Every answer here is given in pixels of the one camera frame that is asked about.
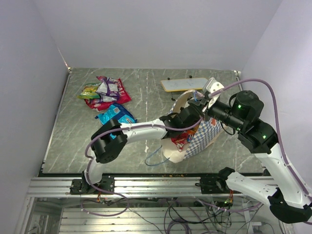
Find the blue snack packet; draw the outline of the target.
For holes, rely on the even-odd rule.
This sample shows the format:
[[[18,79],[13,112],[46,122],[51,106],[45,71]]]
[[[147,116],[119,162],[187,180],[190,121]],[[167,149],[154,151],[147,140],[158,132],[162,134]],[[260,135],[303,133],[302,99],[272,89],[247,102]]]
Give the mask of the blue snack packet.
[[[101,133],[109,131],[107,127],[103,128],[103,126],[110,122],[112,119],[117,120],[119,123],[137,123],[137,120],[134,118],[134,116],[126,108],[118,103],[111,104],[106,112],[98,114],[97,116],[95,116],[95,119],[98,119],[100,121],[102,127],[91,136],[91,140],[93,140]]]

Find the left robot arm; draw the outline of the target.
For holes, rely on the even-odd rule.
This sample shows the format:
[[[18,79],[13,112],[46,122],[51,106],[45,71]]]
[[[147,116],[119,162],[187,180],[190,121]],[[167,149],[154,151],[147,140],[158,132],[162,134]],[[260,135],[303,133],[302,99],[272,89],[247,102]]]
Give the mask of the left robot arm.
[[[126,145],[149,139],[173,138],[199,124],[203,114],[194,107],[186,107],[179,113],[170,113],[143,123],[119,123],[109,120],[92,136],[85,148],[89,159],[80,179],[74,179],[70,187],[72,195],[89,195],[97,191],[112,194],[113,187],[103,179],[104,165],[117,159]]]

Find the green Fox's candy bag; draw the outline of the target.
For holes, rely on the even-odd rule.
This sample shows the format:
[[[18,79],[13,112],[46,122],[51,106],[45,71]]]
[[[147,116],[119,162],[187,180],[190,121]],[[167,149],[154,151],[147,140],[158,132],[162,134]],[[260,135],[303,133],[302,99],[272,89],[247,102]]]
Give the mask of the green Fox's candy bag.
[[[97,99],[100,95],[96,92],[100,83],[89,83],[84,86],[81,93],[77,96],[80,99]]]

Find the small red snack packet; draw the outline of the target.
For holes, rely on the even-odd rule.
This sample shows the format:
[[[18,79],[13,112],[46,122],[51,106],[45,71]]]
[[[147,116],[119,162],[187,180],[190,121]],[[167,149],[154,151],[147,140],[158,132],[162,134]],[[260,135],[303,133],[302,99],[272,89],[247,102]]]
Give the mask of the small red snack packet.
[[[171,138],[171,142],[177,147],[179,152],[182,152],[184,146],[188,143],[188,133],[182,133],[177,137]]]

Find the red Real chips bag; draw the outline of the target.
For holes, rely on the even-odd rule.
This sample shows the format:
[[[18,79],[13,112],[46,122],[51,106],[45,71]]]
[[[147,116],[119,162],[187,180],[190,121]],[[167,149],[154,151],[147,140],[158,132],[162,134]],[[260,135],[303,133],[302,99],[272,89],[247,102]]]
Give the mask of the red Real chips bag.
[[[121,79],[118,78],[117,80],[118,80],[118,91],[120,94],[119,97],[116,97],[118,99],[117,101],[93,105],[93,104],[91,104],[91,99],[84,99],[84,102],[86,103],[86,105],[93,110],[101,112],[101,111],[108,109],[109,106],[113,103],[125,104],[127,102],[130,102],[132,99],[131,99],[130,95],[127,93],[127,91],[125,90]]]

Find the orange Fox's candy bag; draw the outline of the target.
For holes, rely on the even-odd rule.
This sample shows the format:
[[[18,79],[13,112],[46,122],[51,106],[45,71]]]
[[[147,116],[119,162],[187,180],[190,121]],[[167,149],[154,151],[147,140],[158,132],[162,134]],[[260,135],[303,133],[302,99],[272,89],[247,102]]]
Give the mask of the orange Fox's candy bag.
[[[191,142],[192,139],[194,138],[194,135],[196,134],[197,130],[196,129],[189,129],[187,131],[188,137],[187,137],[187,141]]]

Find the blue checkered paper bag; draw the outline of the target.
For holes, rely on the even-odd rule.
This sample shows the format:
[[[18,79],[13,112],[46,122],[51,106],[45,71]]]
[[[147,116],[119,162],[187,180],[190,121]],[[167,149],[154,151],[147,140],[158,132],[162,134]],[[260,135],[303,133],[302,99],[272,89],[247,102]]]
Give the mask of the blue checkered paper bag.
[[[178,151],[177,147],[171,142],[171,139],[163,139],[161,141],[161,146],[145,159],[145,164],[147,166],[152,166],[152,164],[150,164],[150,158],[158,151],[162,152],[165,160],[154,164],[154,166],[161,165],[167,161],[173,163],[182,162],[185,159],[199,154],[208,146],[213,144],[220,133],[223,131],[221,123],[213,118],[208,121],[201,121],[192,129],[196,129],[197,132],[194,135],[192,141],[188,142],[184,146],[182,152]]]

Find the purple snack packet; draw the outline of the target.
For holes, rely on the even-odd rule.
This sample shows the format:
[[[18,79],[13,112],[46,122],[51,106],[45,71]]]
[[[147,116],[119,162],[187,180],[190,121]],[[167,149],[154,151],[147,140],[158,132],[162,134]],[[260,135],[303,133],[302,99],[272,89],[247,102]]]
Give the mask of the purple snack packet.
[[[100,98],[95,98],[91,100],[91,104],[96,105],[96,104],[102,104],[106,102],[113,102],[117,101],[118,99],[116,97],[110,97],[110,96],[100,96]]]
[[[118,80],[105,76],[98,76],[97,79],[101,82],[96,90],[96,93],[103,96],[119,97]]]

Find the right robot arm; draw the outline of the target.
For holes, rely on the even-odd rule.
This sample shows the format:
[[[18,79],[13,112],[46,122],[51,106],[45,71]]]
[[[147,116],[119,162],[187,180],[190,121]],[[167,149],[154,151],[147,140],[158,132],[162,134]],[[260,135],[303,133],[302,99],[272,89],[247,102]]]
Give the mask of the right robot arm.
[[[238,140],[254,154],[274,178],[275,185],[264,185],[226,167],[218,172],[216,189],[225,193],[238,191],[268,206],[280,221],[307,223],[312,217],[312,202],[303,189],[303,181],[287,164],[274,128],[259,117],[264,103],[252,91],[231,96],[232,106],[220,101],[209,104],[207,97],[188,102],[197,115],[214,118],[237,132]]]

